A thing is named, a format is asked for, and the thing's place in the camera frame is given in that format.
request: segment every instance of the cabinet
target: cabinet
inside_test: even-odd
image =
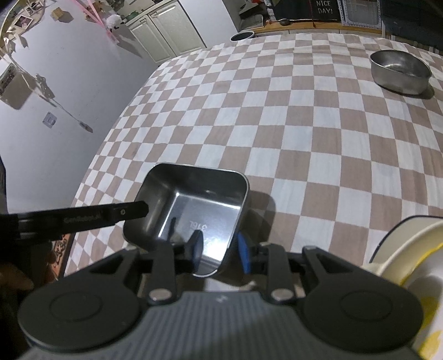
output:
[[[128,27],[157,64],[205,47],[177,0],[148,10]]]

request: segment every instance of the screw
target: screw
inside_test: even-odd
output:
[[[271,292],[271,297],[277,301],[285,301],[294,297],[294,292],[289,289],[279,288]]]
[[[154,301],[163,301],[167,300],[172,296],[172,292],[168,289],[154,289],[149,292],[149,297]]]

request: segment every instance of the white cabinet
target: white cabinet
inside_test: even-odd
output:
[[[174,51],[147,15],[129,25],[129,29],[157,64],[175,57]]]
[[[205,47],[178,1],[162,5],[149,17],[177,56]]]

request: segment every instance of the gray ribbed surface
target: gray ribbed surface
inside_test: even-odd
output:
[[[403,348],[386,354],[353,355],[309,333],[295,312],[270,305],[256,292],[185,292],[175,304],[152,308],[126,338],[82,354],[32,349],[21,359],[300,359],[419,360]]]

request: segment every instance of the table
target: table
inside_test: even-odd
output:
[[[373,82],[369,55],[390,48],[430,65],[434,96]],[[443,215],[442,86],[439,55],[357,35],[270,35],[181,56],[123,111],[73,205],[132,201],[159,162],[237,170],[251,237],[361,265],[405,217]],[[66,273],[125,245],[121,223],[77,234]]]

